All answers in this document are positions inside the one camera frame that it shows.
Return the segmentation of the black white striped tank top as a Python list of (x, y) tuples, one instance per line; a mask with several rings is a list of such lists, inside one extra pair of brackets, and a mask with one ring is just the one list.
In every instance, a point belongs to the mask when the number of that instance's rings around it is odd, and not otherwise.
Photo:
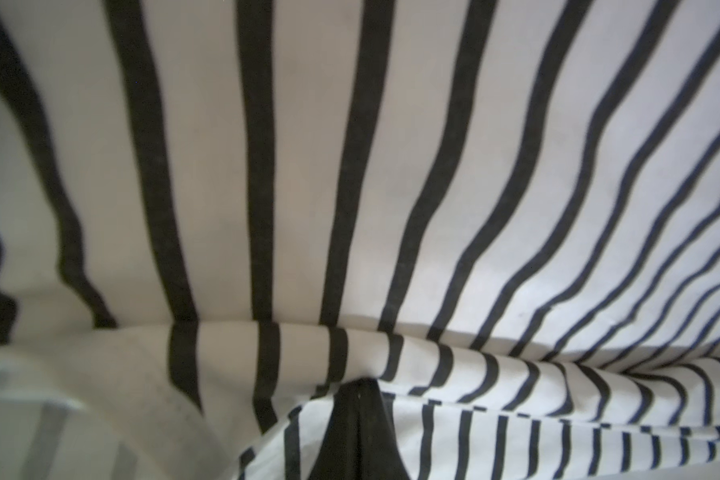
[(720, 461), (720, 1), (0, 1), (0, 479)]

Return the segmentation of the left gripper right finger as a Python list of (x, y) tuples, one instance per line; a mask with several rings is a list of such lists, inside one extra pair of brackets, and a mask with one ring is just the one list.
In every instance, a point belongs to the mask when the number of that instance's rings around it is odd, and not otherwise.
[(359, 406), (360, 479), (408, 479), (391, 411), (375, 380), (360, 382)]

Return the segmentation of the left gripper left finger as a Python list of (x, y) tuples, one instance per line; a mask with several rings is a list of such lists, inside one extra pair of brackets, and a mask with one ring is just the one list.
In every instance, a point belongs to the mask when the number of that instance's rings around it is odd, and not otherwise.
[(358, 381), (343, 385), (334, 404), (318, 456), (309, 479), (351, 480), (360, 478)]

